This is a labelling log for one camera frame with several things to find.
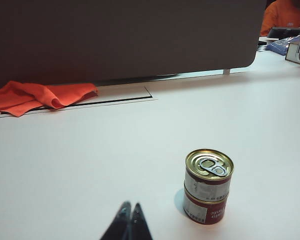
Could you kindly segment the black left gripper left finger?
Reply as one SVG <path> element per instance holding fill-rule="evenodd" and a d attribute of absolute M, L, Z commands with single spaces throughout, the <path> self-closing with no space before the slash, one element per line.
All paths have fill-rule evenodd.
<path fill-rule="evenodd" d="M 113 221 L 108 226 L 101 240 L 131 239 L 131 203 L 124 201 L 116 212 Z"/>

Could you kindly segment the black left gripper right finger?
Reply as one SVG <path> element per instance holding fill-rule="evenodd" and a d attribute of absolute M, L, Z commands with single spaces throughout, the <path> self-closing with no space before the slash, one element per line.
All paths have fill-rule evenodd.
<path fill-rule="evenodd" d="M 137 203 L 132 211 L 131 219 L 128 225 L 128 239 L 153 239 L 140 203 Z"/>

